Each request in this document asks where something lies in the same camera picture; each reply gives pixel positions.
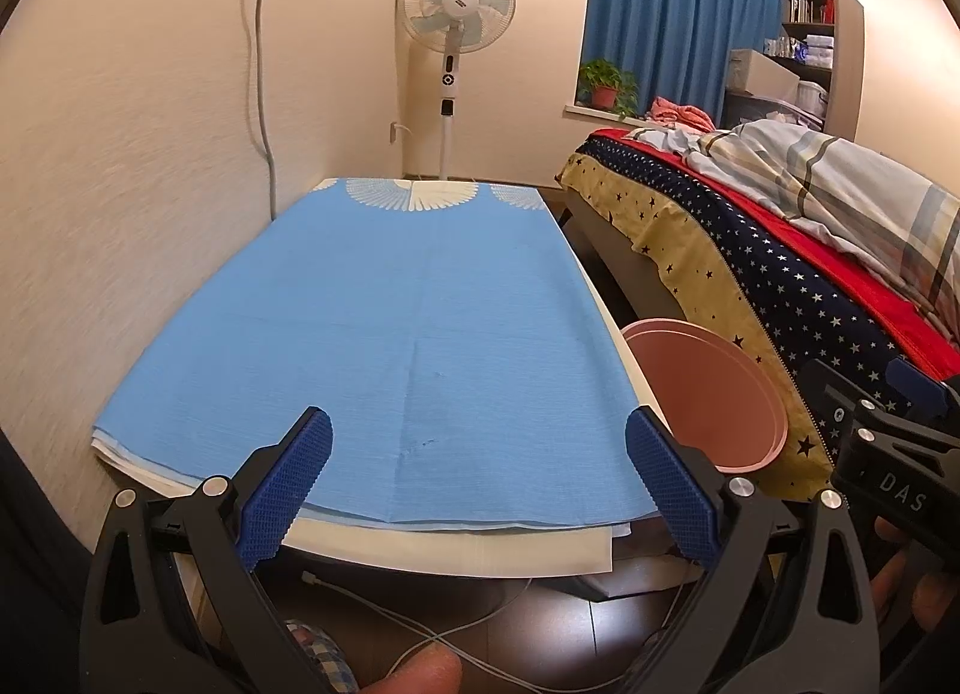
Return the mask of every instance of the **star-patterned fabric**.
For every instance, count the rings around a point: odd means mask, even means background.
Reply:
[[[726,198],[654,155],[591,136],[558,181],[656,262],[686,318],[731,339],[763,367],[784,400],[784,451],[755,475],[767,493],[806,499],[824,486],[839,449],[832,421],[814,420],[795,377],[819,358],[887,409],[906,398],[885,382],[899,355],[862,307]]]

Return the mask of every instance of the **pink trash bin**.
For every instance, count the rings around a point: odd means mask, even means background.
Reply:
[[[654,318],[622,331],[674,438],[721,472],[766,466],[784,449],[784,402],[739,347],[683,320]]]

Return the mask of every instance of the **electric fan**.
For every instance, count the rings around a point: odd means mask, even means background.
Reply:
[[[397,0],[397,14],[414,40],[443,52],[440,74],[440,179],[449,173],[460,55],[490,46],[507,30],[517,0]]]

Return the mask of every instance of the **window sill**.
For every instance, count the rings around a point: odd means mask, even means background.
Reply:
[[[608,122],[613,122],[615,125],[630,125],[634,128],[649,127],[649,123],[644,119],[637,119],[637,117],[631,116],[620,119],[620,115],[615,115],[613,112],[601,112],[599,109],[588,109],[586,106],[573,106],[568,104],[563,107],[563,111],[568,115],[591,116],[594,119],[603,119]]]

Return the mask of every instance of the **pink cloth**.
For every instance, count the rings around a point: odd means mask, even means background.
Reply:
[[[691,128],[695,128],[703,133],[716,130],[713,120],[710,119],[707,112],[703,109],[698,109],[696,106],[677,106],[677,104],[671,103],[666,98],[661,98],[661,96],[654,98],[653,105],[651,105],[649,112],[647,112],[647,116],[651,120],[654,120],[654,122],[662,122],[664,124],[683,122],[684,125],[689,125]]]

